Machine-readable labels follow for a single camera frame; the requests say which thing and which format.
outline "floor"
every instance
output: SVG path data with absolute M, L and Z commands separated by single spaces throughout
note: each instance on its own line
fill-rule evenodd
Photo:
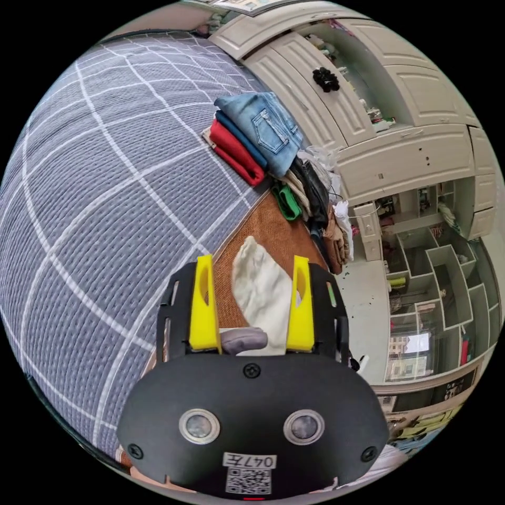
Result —
M 337 284 L 349 318 L 350 350 L 354 358 L 370 357 L 362 377 L 370 384 L 384 382 L 389 349 L 389 295 L 382 261 L 359 254 L 344 266 Z

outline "bed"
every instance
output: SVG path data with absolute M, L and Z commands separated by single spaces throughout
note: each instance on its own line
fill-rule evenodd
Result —
M 117 457 L 170 274 L 215 253 L 268 190 L 202 140 L 222 95 L 263 91 L 186 32 L 105 42 L 50 88 L 0 186 L 0 312 L 23 371 Z

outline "blue folded cloth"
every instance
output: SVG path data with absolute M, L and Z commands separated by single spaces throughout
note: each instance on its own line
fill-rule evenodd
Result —
M 251 158 L 263 169 L 267 169 L 267 160 L 259 149 L 240 131 L 237 125 L 222 111 L 216 111 L 216 119 L 221 123 L 246 149 Z
M 277 96 L 272 92 L 223 96 L 214 105 L 257 146 L 268 170 L 276 177 L 284 177 L 296 158 L 303 135 Z

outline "screw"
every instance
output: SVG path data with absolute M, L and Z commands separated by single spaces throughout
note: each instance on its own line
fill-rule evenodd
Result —
M 128 454 L 135 459 L 142 459 L 144 457 L 142 449 L 137 444 L 134 443 L 131 443 L 128 446 Z
M 372 459 L 375 458 L 376 455 L 377 447 L 367 447 L 361 455 L 361 461 L 363 461 L 363 463 L 369 463 Z
M 256 363 L 249 363 L 248 365 L 244 366 L 244 375 L 248 379 L 256 379 L 256 377 L 259 377 L 259 374 L 261 373 L 261 368 Z

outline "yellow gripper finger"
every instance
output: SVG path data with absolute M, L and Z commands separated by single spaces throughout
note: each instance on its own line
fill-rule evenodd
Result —
M 297 293 L 301 301 L 297 303 Z M 311 352 L 315 344 L 309 260 L 295 256 L 286 350 Z
M 197 259 L 191 303 L 189 345 L 193 351 L 217 349 L 219 354 L 223 352 L 217 320 L 212 255 L 210 254 Z

